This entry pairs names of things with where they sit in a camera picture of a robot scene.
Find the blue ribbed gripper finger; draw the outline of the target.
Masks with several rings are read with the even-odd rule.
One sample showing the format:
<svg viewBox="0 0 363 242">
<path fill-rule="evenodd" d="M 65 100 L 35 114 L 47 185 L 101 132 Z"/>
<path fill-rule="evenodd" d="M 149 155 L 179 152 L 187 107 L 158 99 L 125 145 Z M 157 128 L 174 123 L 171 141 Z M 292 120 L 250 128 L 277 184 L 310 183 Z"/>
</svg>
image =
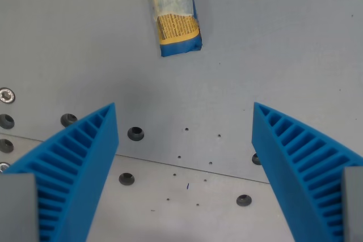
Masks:
<svg viewBox="0 0 363 242">
<path fill-rule="evenodd" d="M 362 156 L 260 103 L 252 145 L 294 240 L 343 241 L 343 170 L 362 166 Z"/>
<path fill-rule="evenodd" d="M 35 176 L 40 241 L 86 241 L 118 145 L 111 103 L 48 138 L 5 170 Z"/>
</svg>

